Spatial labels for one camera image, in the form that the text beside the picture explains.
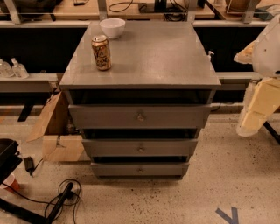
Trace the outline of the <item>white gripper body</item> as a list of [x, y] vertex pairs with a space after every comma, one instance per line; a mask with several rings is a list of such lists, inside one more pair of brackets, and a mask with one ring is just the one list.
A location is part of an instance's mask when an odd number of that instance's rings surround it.
[[255, 41], [248, 44], [243, 50], [238, 52], [234, 56], [234, 61], [240, 64], [251, 64], [252, 63], [252, 53], [255, 46]]

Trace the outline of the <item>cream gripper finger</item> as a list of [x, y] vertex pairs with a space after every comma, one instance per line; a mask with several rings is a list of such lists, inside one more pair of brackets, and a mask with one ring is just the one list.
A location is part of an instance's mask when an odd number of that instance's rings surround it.
[[236, 133], [241, 137], [250, 137], [253, 136], [256, 131], [251, 130], [249, 128], [246, 128], [242, 123], [245, 120], [245, 115], [248, 112], [249, 104], [253, 98], [254, 92], [255, 92], [255, 86], [256, 84], [254, 82], [250, 82], [245, 90], [245, 94], [243, 97], [243, 108], [241, 110], [241, 113], [239, 115], [238, 124], [236, 126]]
[[259, 130], [280, 107], [280, 80], [263, 78], [255, 86], [243, 125], [250, 130]]

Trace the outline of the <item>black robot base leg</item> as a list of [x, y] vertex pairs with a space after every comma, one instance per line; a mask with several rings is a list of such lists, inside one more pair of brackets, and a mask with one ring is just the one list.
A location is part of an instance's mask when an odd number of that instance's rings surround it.
[[273, 129], [273, 127], [268, 122], [265, 122], [263, 126], [273, 136], [273, 138], [280, 144], [280, 135]]

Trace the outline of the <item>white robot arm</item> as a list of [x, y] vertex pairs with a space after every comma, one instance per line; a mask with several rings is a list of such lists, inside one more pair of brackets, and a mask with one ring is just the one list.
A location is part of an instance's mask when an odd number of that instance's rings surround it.
[[257, 83], [248, 84], [236, 127], [239, 136], [250, 137], [280, 107], [280, 16], [274, 16], [256, 40], [234, 56], [234, 61], [251, 64], [262, 76]]

